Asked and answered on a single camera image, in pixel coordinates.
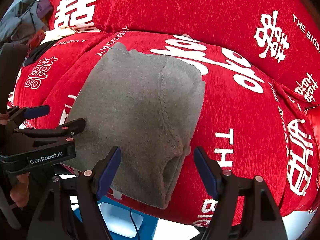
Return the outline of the person's left hand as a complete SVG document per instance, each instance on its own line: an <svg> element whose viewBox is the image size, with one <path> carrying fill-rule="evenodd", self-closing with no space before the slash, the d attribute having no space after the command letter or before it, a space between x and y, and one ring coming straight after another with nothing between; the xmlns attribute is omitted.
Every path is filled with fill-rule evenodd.
<svg viewBox="0 0 320 240"><path fill-rule="evenodd" d="M17 207L25 207L29 200L29 173L17 176L18 183L12 187L10 196Z"/></svg>

